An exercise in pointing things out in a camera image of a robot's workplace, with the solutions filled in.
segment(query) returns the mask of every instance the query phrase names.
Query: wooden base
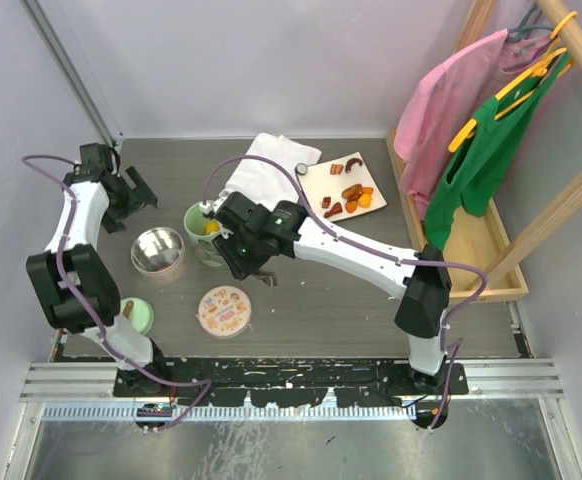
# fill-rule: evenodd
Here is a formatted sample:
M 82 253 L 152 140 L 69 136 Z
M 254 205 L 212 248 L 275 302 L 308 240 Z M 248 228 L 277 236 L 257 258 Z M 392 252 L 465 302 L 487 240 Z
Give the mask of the wooden base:
M 387 136 L 387 148 L 391 157 L 393 173 L 396 182 L 398 182 L 404 170 L 404 162 L 393 148 L 394 138 L 395 130 L 391 130 Z M 406 216 L 412 246 L 416 250 L 422 250 L 427 241 L 413 197 L 400 192 L 400 200 Z M 486 214 L 481 218 L 469 215 L 462 207 L 456 210 L 451 235 L 444 248 L 444 258 L 449 262 L 466 263 L 485 269 L 507 245 L 509 245 L 509 237 L 495 202 L 491 200 Z M 475 275 L 455 268 L 450 269 L 449 274 L 453 283 L 451 303 L 455 304 L 467 298 L 475 290 L 470 288 L 475 280 Z M 522 276 L 522 271 L 519 266 L 515 266 L 504 278 L 494 285 L 488 285 L 477 301 L 505 302 L 517 300 L 528 293 L 529 288 Z

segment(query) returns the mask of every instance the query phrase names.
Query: pink shirt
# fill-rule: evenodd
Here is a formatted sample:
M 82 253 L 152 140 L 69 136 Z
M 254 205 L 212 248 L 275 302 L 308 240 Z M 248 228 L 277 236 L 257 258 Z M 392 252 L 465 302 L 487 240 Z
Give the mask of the pink shirt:
M 423 219 L 431 197 L 451 159 L 449 143 L 471 115 L 550 43 L 549 36 L 505 43 L 500 30 L 469 45 L 420 80 L 396 132 L 394 148 L 405 161 L 400 190 L 413 195 Z

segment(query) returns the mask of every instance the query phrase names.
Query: metal bowl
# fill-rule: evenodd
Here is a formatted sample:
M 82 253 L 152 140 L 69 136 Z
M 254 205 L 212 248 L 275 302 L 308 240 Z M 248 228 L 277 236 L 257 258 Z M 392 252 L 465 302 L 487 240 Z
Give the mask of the metal bowl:
M 182 262 L 184 241 L 178 232 L 168 227 L 147 230 L 131 247 L 131 261 L 142 274 L 166 273 Z

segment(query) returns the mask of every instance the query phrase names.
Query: wooden clothing rack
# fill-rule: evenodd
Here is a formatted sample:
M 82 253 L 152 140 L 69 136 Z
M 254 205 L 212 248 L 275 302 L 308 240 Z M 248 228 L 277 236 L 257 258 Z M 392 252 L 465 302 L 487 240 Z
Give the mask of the wooden clothing rack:
M 474 0 L 456 51 L 482 37 L 496 3 L 497 0 Z M 570 12 L 562 0 L 536 0 L 536 3 L 552 25 L 558 25 Z M 576 66 L 582 70 L 582 28 L 577 18 L 569 19 L 558 36 L 574 58 Z M 404 163 L 393 148 L 394 136 L 395 130 L 390 132 L 387 144 L 398 180 Z M 426 239 L 415 202 L 411 196 L 402 193 L 400 196 L 411 241 L 414 248 L 421 249 Z M 486 271 L 489 284 L 479 300 L 495 302 L 521 298 L 529 290 L 518 264 L 581 208 L 582 171 L 511 242 L 493 200 L 482 218 L 472 217 L 460 207 L 455 214 L 451 236 L 444 250 L 445 259 L 473 264 Z M 452 303 L 466 298 L 479 284 L 479 279 L 468 279 L 465 273 L 450 273 L 454 284 L 451 292 Z

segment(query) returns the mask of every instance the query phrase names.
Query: green shirt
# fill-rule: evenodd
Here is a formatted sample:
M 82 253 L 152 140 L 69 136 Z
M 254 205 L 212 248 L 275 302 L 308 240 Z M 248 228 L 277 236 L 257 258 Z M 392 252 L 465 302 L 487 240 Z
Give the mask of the green shirt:
M 569 58 L 565 53 L 559 61 L 553 61 L 555 68 L 548 75 L 526 78 L 502 100 L 491 97 L 473 114 L 472 118 L 478 122 L 475 136 L 466 139 L 451 159 L 424 218 L 425 235 L 431 244 L 444 250 L 451 233 L 453 214 L 460 204 L 471 215 L 484 215 L 533 113 Z M 522 104 L 499 120 L 495 119 L 498 111 L 534 88 L 535 91 Z

